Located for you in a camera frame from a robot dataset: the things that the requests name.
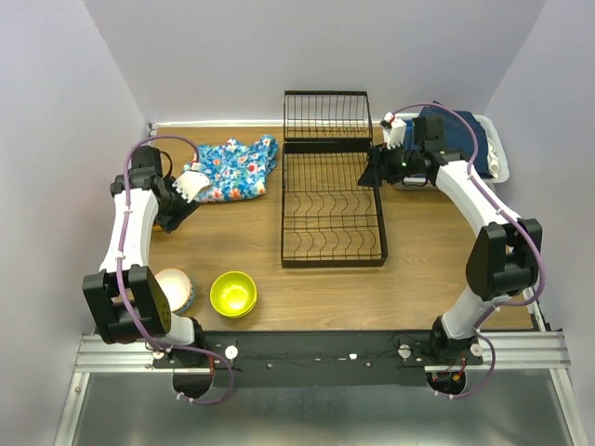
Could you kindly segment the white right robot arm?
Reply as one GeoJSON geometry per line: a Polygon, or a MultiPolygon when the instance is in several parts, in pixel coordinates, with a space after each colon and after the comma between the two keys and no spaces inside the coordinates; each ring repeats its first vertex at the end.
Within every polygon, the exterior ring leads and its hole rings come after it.
{"type": "Polygon", "coordinates": [[[470,348],[494,311],[543,282],[543,230],[536,220],[509,209],[474,162],[449,148],[441,116],[418,116],[407,124],[389,112],[380,124],[385,141],[370,149],[359,185],[377,188],[423,176],[451,200],[476,237],[466,264],[467,285],[432,325],[427,344],[433,361],[450,363],[470,348]]]}

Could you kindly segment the white plastic basket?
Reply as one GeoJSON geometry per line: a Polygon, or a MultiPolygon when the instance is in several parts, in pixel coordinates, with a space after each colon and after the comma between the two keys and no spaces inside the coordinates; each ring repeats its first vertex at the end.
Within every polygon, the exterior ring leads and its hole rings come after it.
{"type": "MultiPolygon", "coordinates": [[[[500,176],[499,176],[499,178],[483,178],[484,182],[486,184],[488,184],[489,187],[493,190],[495,188],[496,184],[504,183],[509,179],[508,160],[507,160],[506,154],[504,152],[504,149],[502,147],[500,137],[499,137],[492,121],[489,118],[487,118],[486,116],[483,116],[480,114],[474,114],[474,113],[471,113],[471,114],[475,117],[475,119],[477,121],[480,122],[480,124],[482,125],[482,127],[485,130],[486,136],[493,140],[495,147],[496,147],[496,153],[498,155],[500,167],[501,167],[500,176]]],[[[401,118],[402,120],[404,120],[407,125],[406,134],[404,137],[403,144],[408,150],[413,150],[416,148],[416,146],[413,144],[413,140],[412,140],[412,137],[413,137],[413,122],[412,122],[412,120],[414,117],[417,117],[417,116],[418,116],[418,112],[402,112],[398,115],[398,117],[401,118]]]]}

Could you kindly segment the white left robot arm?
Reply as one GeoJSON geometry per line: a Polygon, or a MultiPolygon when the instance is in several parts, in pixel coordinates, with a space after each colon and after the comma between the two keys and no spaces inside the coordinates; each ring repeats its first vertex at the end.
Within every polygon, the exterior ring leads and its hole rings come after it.
{"type": "Polygon", "coordinates": [[[110,193],[115,219],[107,254],[98,272],[86,275],[82,291],[96,329],[107,344],[147,337],[159,361],[188,368],[209,363],[205,336],[193,317],[179,316],[149,267],[152,228],[170,233],[199,206],[196,196],[210,185],[198,161],[173,177],[164,173],[161,151],[138,147],[110,193]]]}

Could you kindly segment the black wire dish rack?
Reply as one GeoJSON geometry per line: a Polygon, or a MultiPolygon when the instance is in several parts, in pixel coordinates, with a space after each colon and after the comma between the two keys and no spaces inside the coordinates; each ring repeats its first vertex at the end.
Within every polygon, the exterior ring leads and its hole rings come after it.
{"type": "Polygon", "coordinates": [[[383,266],[380,194],[358,183],[373,143],[367,93],[287,90],[283,132],[282,266],[383,266]]]}

